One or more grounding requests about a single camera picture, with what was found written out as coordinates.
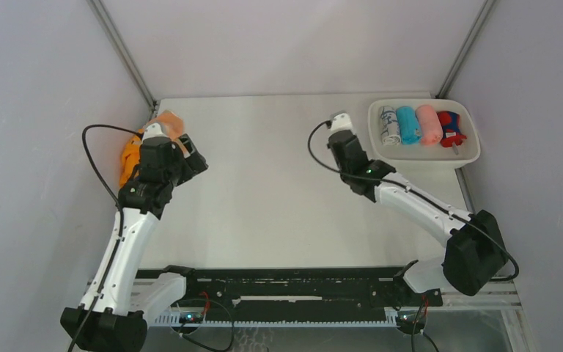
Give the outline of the peach patterned towel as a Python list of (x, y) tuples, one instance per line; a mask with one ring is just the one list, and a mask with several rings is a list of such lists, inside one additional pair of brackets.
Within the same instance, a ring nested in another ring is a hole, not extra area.
[(161, 122), (166, 127), (168, 138), (177, 144), (177, 146), (184, 153), (186, 151), (185, 147), (179, 140), (179, 137), (185, 133), (185, 126), (183, 120), (177, 116), (173, 111), (165, 110), (161, 112), (157, 117), (151, 119), (145, 126), (144, 129), (154, 122)]

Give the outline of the corner aluminium post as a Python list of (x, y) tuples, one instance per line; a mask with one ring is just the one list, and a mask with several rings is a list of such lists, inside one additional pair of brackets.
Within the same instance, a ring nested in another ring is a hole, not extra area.
[(452, 87), (455, 85), (463, 65), (466, 63), (472, 48), (480, 38), (484, 27), (489, 21), (498, 3), (498, 0), (486, 0), (482, 3), (468, 34), (457, 52), (455, 60), (449, 68), (449, 71), (435, 96), (437, 99), (447, 99), (449, 97), (449, 93), (452, 91)]
[(127, 74), (130, 76), (130, 79), (133, 81), (135, 87), (139, 91), (139, 94), (142, 96), (148, 109), (153, 112), (157, 106), (157, 100), (153, 97), (150, 88), (145, 82), (132, 53), (122, 38), (122, 35), (120, 34), (119, 29), (104, 1), (87, 0), (87, 4), (94, 16), (97, 18), (98, 23), (103, 28), (108, 41), (114, 48), (115, 53), (124, 66)]

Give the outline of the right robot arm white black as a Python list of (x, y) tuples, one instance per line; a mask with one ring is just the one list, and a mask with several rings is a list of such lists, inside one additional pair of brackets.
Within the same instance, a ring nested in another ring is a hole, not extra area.
[(444, 287), (474, 296), (506, 265), (508, 256), (491, 213), (454, 208), (415, 187), (394, 167), (368, 158), (352, 131), (333, 132), (328, 148), (341, 180), (354, 193), (397, 209), (444, 248), (433, 259), (417, 260), (403, 268), (402, 279), (394, 285), (401, 304), (415, 304), (424, 292)]

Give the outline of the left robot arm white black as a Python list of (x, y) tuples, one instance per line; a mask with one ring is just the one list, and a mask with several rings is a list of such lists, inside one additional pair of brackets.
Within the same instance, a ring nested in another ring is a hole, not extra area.
[(161, 274), (133, 298), (142, 256), (175, 187), (207, 169), (188, 134), (143, 139), (139, 163), (117, 196), (117, 213), (100, 267), (76, 308), (60, 318), (71, 345), (83, 351), (140, 351), (149, 324), (170, 305), (194, 304), (200, 294), (185, 272)]

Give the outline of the cyan rolled towel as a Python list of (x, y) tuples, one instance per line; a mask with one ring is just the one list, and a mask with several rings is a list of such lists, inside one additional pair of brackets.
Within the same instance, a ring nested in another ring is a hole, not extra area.
[(418, 144), (422, 138), (422, 131), (416, 112), (410, 106), (401, 106), (396, 110), (400, 127), (400, 136), (405, 145)]

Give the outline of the red blue rolled towel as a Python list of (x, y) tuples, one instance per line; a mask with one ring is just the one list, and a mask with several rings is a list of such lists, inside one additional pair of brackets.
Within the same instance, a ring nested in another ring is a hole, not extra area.
[(467, 139), (467, 136), (460, 130), (459, 114), (456, 114), (453, 111), (439, 111), (437, 116), (441, 124), (443, 134), (440, 141), (442, 147), (457, 147)]

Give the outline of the white plastic basket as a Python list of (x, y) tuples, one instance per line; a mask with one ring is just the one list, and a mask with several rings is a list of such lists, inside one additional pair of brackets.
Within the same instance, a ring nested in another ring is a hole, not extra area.
[(457, 169), (480, 157), (467, 108), (453, 100), (382, 99), (369, 106), (375, 156), (395, 167)]

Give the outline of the aluminium frame rail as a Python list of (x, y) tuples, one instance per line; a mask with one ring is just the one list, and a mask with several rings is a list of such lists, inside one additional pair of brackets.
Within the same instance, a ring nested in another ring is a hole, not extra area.
[[(140, 306), (144, 300), (144, 296), (149, 290), (154, 288), (153, 279), (135, 279), (131, 288), (130, 296), (126, 298), (127, 308), (135, 309)], [(230, 300), (233, 305), (248, 301), (261, 301), (267, 303), (315, 303), (315, 302), (332, 302), (333, 298), (326, 298), (322, 293), (314, 293), (312, 295), (298, 294), (282, 294), (282, 295), (264, 295), (264, 294), (247, 294), (240, 295), (238, 298)], [(512, 283), (495, 283), (480, 290), (475, 296), (465, 296), (457, 293), (452, 289), (442, 290), (433, 293), (429, 298), (428, 307), (437, 311), (509, 311), (522, 310), (522, 305), (515, 286)]]

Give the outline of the white patterned rolled towel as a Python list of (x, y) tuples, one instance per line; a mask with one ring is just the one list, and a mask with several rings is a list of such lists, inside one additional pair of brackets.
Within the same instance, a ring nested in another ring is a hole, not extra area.
[(380, 140), (384, 146), (395, 146), (402, 143), (400, 125), (396, 111), (391, 106), (382, 106), (379, 111)]

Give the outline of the orange towel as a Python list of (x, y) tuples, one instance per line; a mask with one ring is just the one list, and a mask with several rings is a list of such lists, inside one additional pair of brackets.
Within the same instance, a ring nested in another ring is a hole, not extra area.
[(135, 166), (140, 161), (141, 137), (135, 135), (130, 138), (123, 148), (120, 156), (121, 172), (119, 176), (119, 187), (123, 187), (133, 174)]

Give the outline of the left corner aluminium post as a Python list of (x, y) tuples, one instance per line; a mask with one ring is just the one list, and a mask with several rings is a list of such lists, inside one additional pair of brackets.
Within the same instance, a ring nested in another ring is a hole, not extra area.
[(94, 16), (97, 18), (98, 23), (103, 28), (108, 41), (114, 48), (115, 53), (124, 66), (127, 74), (130, 76), (130, 79), (133, 81), (135, 87), (139, 91), (139, 94), (142, 96), (148, 109), (153, 112), (157, 106), (157, 100), (153, 97), (150, 88), (145, 82), (132, 53), (122, 38), (122, 35), (120, 34), (119, 29), (104, 1), (87, 0), (87, 4)]

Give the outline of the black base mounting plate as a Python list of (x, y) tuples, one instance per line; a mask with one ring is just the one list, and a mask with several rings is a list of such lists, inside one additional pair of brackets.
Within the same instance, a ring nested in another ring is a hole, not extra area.
[(359, 268), (192, 269), (170, 265), (140, 269), (141, 287), (161, 274), (186, 277), (186, 293), (162, 322), (195, 311), (193, 322), (215, 325), (378, 325), (394, 323), (391, 311), (420, 304), (442, 307), (439, 289), (414, 293), (403, 286), (399, 266)]

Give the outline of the right corner aluminium post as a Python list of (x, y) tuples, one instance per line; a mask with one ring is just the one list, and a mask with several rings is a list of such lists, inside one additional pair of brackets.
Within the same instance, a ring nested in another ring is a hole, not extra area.
[(482, 3), (468, 34), (457, 52), (455, 60), (449, 68), (449, 71), (435, 96), (437, 99), (447, 99), (449, 97), (449, 93), (452, 91), (452, 87), (455, 85), (463, 65), (466, 63), (472, 48), (480, 38), (484, 27), (489, 21), (498, 3), (498, 0), (486, 0)]

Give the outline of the pink rolled towel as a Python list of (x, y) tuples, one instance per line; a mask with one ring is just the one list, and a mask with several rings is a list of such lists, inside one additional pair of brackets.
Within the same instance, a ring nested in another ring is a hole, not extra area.
[(419, 106), (416, 117), (422, 130), (420, 144), (430, 146), (439, 143), (443, 134), (436, 110), (431, 105)]

